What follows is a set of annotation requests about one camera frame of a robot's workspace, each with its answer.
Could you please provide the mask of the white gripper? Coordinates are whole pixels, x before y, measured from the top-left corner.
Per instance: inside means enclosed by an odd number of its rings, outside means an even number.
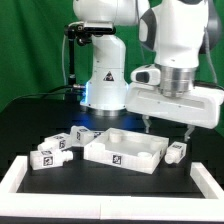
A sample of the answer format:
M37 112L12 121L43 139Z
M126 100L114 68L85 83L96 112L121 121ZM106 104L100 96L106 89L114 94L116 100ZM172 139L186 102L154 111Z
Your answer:
M224 91L196 86L179 97L164 96L159 90L162 75L154 65L135 69L131 80L125 105L128 111L143 115L146 134L150 133L152 125L149 116L188 124L185 142L195 126L209 129L217 126Z

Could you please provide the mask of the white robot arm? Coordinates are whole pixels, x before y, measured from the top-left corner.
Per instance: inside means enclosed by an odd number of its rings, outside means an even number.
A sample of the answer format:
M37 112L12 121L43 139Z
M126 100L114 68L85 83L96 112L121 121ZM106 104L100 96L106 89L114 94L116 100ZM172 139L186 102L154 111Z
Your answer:
M92 44L81 106L215 128L224 91L199 84L199 56L219 41L214 0L73 0L78 42Z

